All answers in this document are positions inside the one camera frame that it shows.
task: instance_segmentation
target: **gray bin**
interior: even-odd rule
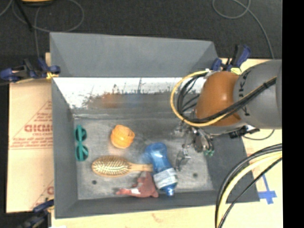
[[[227,135],[214,140],[213,157],[190,150],[192,159],[178,172],[172,198],[161,192],[159,198],[116,196],[115,189],[131,187],[140,172],[110,179],[91,171],[91,163],[107,154],[145,163],[142,153],[153,142],[167,145],[174,166],[184,139],[172,134],[179,120],[170,108],[170,92],[181,77],[211,67],[217,58],[212,42],[51,33],[50,52],[52,64],[62,69],[52,83],[56,218],[215,204],[225,176],[246,157],[242,141]],[[89,149],[87,160],[80,162],[75,158],[77,124],[87,131],[83,144]],[[109,141],[116,124],[135,132],[127,149]],[[228,200],[251,180],[251,174],[243,178]],[[254,188],[240,199],[257,200]]]

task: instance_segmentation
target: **bottle cap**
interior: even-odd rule
[[[167,197],[172,197],[172,196],[174,196],[174,189],[168,187],[168,188],[166,189],[166,194],[167,194]]]
[[[131,145],[134,137],[135,133],[130,128],[116,125],[111,133],[111,142],[115,147],[125,149]]]

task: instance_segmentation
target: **hairbrush bristles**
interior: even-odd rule
[[[130,172],[131,164],[124,158],[115,155],[106,155],[92,163],[92,170],[100,176],[122,176]]]

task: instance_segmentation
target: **bin floor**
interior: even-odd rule
[[[76,163],[80,200],[120,197],[115,195],[115,192],[119,188],[132,187],[140,175],[139,171],[134,171],[116,178],[98,176],[91,169],[92,162],[97,158],[103,155],[119,155],[132,163],[148,163],[143,154],[145,147],[151,143],[163,142],[168,149],[169,161],[175,167],[176,156],[185,141],[184,138],[173,134],[179,123],[176,118],[105,120],[76,115],[74,123],[75,128],[77,124],[85,128],[87,138],[83,145],[89,150],[88,158]],[[117,124],[128,126],[135,133],[133,143],[126,149],[116,148],[110,141],[111,131]],[[203,153],[195,152],[193,148],[189,148],[188,152],[191,159],[178,171],[179,183],[176,192],[213,190],[206,157]]]

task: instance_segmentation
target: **blue tape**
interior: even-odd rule
[[[258,192],[258,196],[260,199],[266,199],[267,204],[273,204],[274,203],[273,198],[277,197],[276,192],[270,191],[267,180],[266,180],[266,176],[263,175],[262,177],[263,177],[263,180],[264,180],[264,183],[266,186],[266,191]]]

